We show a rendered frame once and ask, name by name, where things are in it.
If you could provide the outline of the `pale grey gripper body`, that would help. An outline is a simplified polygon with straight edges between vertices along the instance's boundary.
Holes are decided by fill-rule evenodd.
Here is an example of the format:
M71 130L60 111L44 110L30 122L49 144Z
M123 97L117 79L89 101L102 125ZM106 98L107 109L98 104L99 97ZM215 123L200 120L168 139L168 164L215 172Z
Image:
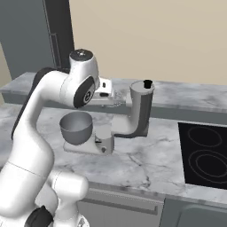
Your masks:
M93 98L89 102L90 106L114 106L114 100L112 98Z

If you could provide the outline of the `white stand mixer base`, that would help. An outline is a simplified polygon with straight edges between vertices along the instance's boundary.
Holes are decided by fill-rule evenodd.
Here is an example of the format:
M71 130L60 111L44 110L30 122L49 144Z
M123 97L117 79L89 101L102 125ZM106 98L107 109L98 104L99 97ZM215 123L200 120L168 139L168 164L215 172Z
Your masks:
M69 153L87 153L108 155L114 150L114 136L110 125L97 126L90 138L81 145L71 145L65 142L63 148Z

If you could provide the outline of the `grey mixing bowl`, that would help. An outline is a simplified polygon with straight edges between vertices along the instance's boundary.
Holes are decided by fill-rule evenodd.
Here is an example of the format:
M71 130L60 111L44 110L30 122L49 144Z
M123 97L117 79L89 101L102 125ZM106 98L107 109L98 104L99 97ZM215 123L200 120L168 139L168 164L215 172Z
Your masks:
M91 136L92 117L85 112L72 112L63 116L59 122L62 137L71 145L81 145Z

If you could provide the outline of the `dark grey fridge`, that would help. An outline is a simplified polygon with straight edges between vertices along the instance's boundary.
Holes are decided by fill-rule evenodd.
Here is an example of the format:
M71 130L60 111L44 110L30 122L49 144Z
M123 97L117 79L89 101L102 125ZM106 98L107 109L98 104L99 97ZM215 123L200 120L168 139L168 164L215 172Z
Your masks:
M74 50L69 0L0 0L0 44L11 78L68 70Z

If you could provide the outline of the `black hob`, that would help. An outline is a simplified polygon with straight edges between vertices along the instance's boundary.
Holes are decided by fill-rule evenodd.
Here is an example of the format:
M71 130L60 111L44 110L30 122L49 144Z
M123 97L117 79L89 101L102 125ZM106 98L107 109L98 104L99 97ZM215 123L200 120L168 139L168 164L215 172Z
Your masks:
M178 123L184 181L227 190L227 126Z

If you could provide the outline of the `grey drawer front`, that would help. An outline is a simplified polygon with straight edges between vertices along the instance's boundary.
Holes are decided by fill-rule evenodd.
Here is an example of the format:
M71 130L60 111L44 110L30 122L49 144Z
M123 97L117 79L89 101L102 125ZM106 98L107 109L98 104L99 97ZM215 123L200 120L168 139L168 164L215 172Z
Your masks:
M146 200L158 206L158 214L150 215L116 207L84 202L78 202L80 212L87 218L90 227L159 227L164 199L137 195L135 193L113 192L90 188L85 199L119 199Z

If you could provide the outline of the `grey oven door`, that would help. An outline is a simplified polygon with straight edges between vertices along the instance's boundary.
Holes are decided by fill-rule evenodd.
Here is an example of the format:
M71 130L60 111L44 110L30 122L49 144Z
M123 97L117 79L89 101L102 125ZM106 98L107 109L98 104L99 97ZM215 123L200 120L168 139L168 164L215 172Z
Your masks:
M165 199L160 227L227 227L227 208Z

